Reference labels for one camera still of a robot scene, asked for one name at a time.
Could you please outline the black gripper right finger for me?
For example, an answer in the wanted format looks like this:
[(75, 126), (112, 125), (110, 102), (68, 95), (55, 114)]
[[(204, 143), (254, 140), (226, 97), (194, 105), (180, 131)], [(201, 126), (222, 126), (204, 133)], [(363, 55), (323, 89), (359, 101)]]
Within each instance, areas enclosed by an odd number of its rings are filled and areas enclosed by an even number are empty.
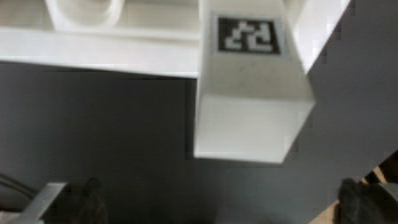
[(341, 181), (336, 224), (398, 224), (398, 184)]

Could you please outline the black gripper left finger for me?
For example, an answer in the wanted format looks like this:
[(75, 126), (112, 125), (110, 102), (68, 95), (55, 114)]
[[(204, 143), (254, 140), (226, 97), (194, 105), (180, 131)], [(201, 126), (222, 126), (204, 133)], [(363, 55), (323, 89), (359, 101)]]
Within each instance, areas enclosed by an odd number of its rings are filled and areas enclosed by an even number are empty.
[(108, 224), (103, 188), (96, 178), (82, 185), (69, 185), (62, 190), (46, 221), (48, 224)]

